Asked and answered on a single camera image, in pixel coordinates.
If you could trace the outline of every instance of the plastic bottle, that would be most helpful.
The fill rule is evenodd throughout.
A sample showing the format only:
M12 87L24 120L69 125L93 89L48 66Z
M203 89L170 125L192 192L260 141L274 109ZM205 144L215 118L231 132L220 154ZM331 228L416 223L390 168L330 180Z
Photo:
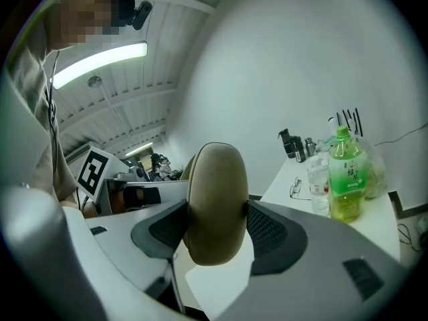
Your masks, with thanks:
M330 215L333 219L349 222L360 215L367 174L367 153L351 137L348 127L340 126L328 162L332 193Z
M325 160L321 160L317 155L310 158L308 180L312 210L315 214L329 217L328 164Z

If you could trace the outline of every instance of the shirt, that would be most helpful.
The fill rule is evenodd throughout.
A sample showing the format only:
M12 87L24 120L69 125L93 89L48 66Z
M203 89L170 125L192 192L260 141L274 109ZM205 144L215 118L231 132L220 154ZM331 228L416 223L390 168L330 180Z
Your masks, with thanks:
M46 32L43 24L37 23L8 70L17 92L23 98L21 101L27 104L37 121L51 134L51 142L44 150L29 186L63 201L76 190L76 182L62 152L56 117L51 122L53 130L49 125L47 79L43 70L46 52Z

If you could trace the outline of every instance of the white desk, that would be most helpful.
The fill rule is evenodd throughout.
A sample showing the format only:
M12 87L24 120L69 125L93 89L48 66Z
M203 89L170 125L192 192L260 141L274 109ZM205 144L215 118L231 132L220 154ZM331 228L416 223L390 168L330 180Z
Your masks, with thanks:
M310 201L290 198L290 187L298 176L302 180L298 197L310 199L306 172L308 164L308 160L297 163L293 158L287 159L261 200L312 213ZM361 216L349 225L399 261L399 234L388 194L385 193L382 197L371 201L364 201ZM246 233L241 249L230 262L211 267L197 265L186 274L185 277L193 295L210 320L221 315L247 287L253 260L253 244Z
M281 170L261 199L263 202L284 205L290 208L313 213L310 201L301 201L290 198L290 187L296 176L302 180L299 195L301 199L310 199L308 174L306 168L309 160L297 163L289 158L282 165ZM392 258L400 261L400 242L395 219L394 207L387 193L373 200L363 200L362 213L357 220L349 225L371 240Z

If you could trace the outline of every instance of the desk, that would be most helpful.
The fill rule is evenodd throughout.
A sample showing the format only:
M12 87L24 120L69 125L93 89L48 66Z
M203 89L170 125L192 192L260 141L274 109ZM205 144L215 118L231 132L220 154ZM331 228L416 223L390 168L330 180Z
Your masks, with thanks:
M294 158L287 159L261 201L313 213L310 201L290 198L290 187L294 184L297 176L302 180L302 187L299 195L294 196L301 199L310 199L308 174L306 171L308 165L309 160L297 163ZM360 217L349 223L349 225L371 240L396 261L400 261L397 220L395 219L394 207L388 194L385 193L373 200L363 200L361 207L362 213Z

